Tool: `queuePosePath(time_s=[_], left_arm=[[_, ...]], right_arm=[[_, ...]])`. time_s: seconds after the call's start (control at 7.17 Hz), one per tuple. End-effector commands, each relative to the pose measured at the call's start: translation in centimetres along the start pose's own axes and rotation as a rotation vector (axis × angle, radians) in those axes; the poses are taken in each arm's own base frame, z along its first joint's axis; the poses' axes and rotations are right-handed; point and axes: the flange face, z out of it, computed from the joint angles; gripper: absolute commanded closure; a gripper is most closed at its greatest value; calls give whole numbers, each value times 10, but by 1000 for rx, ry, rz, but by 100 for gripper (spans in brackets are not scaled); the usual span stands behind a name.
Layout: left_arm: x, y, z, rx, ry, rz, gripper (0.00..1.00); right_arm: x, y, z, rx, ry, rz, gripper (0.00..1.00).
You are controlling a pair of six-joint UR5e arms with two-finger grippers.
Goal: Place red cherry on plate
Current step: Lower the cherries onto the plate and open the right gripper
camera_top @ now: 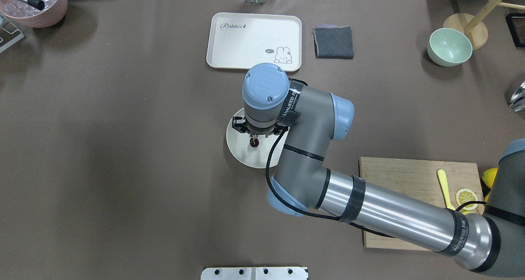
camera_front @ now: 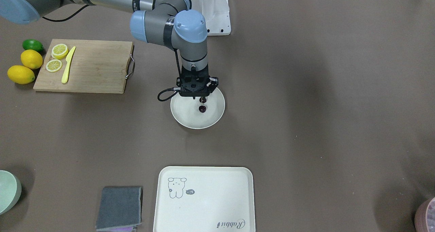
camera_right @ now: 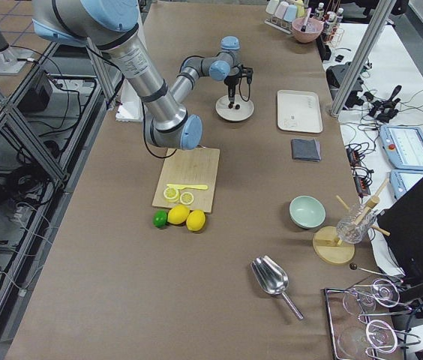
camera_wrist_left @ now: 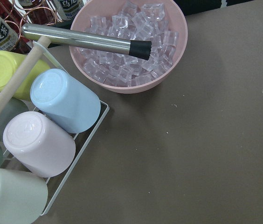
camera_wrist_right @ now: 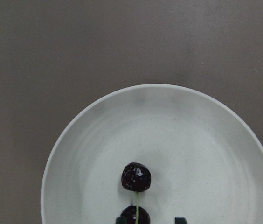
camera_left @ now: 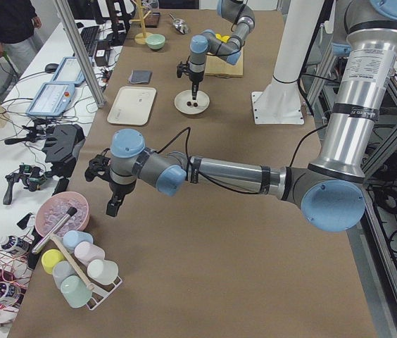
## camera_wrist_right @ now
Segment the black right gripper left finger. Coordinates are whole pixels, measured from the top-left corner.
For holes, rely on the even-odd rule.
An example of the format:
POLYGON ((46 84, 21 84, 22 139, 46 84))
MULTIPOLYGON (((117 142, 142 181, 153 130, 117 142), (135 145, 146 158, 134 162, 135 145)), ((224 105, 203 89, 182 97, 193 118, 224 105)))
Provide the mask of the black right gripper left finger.
POLYGON ((117 217, 115 224, 126 224, 126 217, 117 217))

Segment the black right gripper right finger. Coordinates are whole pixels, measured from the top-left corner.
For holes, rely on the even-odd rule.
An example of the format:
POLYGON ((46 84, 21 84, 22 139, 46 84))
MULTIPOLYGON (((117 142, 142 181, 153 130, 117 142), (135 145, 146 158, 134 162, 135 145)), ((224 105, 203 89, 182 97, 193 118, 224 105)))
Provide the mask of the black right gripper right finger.
POLYGON ((176 217, 174 219, 175 224, 188 224, 187 220, 184 217, 176 217))

